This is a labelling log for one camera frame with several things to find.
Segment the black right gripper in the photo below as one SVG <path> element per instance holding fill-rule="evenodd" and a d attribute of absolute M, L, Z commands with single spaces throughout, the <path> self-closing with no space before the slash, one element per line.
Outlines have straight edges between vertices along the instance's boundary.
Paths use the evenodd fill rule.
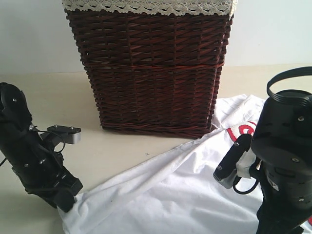
<path fill-rule="evenodd" d="M 302 234 L 301 225 L 312 216 L 312 198 L 299 197 L 299 206 L 279 197 L 265 195 L 256 213 L 257 234 Z"/>

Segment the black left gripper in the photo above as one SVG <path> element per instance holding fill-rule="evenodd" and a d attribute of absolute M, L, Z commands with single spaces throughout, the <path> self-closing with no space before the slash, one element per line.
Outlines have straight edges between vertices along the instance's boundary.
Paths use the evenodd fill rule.
<path fill-rule="evenodd" d="M 37 195 L 63 212 L 72 209 L 83 185 L 65 168 L 61 153 L 14 148 L 11 164 L 28 194 Z"/>

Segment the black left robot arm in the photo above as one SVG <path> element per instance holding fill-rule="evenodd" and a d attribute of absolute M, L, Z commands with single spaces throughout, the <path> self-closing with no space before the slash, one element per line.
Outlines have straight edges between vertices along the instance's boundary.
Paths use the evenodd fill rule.
<path fill-rule="evenodd" d="M 83 185 L 66 169 L 62 151 L 55 147 L 78 143 L 80 134 L 80 128 L 61 125 L 37 129 L 24 93 L 15 85 L 0 84 L 0 151 L 28 194 L 66 213 Z"/>

